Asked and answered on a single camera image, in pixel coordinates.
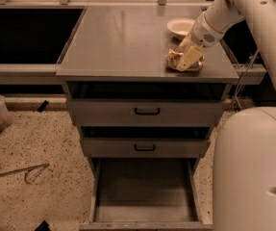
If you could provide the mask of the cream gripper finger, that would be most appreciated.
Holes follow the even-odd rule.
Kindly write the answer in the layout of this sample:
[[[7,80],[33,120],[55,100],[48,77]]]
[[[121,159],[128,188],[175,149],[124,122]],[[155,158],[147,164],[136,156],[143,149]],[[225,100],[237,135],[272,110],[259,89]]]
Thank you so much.
[[[190,37],[185,37],[181,43],[179,44],[180,48],[187,48],[190,47],[192,45],[192,41]]]
[[[176,68],[179,71],[199,71],[204,54],[200,47],[189,47],[181,57]]]

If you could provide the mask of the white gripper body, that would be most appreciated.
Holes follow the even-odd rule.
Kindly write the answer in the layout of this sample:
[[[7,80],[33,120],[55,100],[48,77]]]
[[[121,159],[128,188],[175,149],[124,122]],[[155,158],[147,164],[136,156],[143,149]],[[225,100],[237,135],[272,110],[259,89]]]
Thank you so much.
[[[203,47],[215,46],[224,36],[223,33],[217,32],[207,23],[204,13],[201,13],[194,21],[189,35],[192,42]]]

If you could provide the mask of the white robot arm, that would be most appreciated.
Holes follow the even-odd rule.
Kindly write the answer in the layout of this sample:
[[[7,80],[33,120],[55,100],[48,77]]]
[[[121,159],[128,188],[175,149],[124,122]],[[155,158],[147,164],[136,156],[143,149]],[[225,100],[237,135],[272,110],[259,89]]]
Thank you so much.
[[[210,46],[245,22],[264,68],[239,66],[239,84],[270,79],[276,94],[276,0],[214,0],[182,42]],[[213,231],[276,231],[276,107],[241,110],[221,127],[213,153]]]

